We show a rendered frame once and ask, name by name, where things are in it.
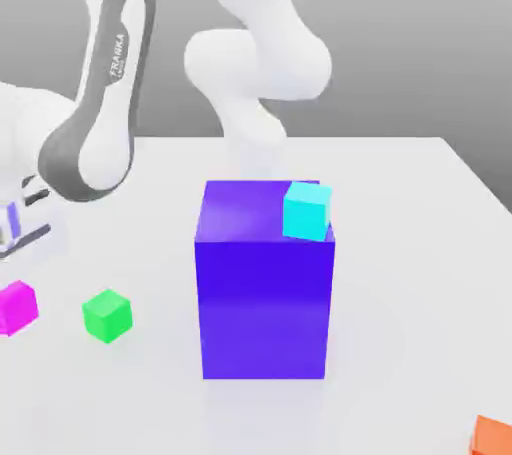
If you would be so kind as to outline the small cyan cube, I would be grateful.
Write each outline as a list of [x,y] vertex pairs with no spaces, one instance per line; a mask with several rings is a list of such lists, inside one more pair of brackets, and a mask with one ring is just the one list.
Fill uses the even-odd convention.
[[292,181],[283,198],[282,234],[324,241],[331,221],[331,198],[330,186]]

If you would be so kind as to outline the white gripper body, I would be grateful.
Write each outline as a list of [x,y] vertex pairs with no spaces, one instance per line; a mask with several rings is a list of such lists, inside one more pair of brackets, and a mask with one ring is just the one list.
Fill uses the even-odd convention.
[[49,224],[45,224],[38,229],[22,236],[12,247],[9,247],[5,250],[0,250],[0,261],[5,260],[10,255],[47,235],[50,231],[51,226]]

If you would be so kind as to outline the small orange cube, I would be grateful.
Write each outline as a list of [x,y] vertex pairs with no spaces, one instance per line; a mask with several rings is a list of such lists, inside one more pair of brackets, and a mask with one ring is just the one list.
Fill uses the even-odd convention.
[[468,455],[512,455],[512,425],[478,415]]

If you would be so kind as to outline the large purple box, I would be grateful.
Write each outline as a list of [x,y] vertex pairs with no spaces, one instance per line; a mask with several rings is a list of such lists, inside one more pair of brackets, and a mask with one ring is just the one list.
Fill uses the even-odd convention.
[[282,234],[292,181],[205,185],[194,240],[203,376],[325,375],[336,240]]

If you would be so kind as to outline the small magenta cube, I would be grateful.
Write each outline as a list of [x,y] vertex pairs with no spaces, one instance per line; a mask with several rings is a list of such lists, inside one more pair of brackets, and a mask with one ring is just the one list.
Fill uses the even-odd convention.
[[34,289],[15,281],[0,290],[0,335],[12,336],[39,317]]

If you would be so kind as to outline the small green cube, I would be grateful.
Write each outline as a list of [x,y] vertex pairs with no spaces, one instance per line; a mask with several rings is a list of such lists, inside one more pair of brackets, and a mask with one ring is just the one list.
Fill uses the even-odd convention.
[[109,344],[133,326],[131,302],[112,289],[106,289],[82,304],[86,331]]

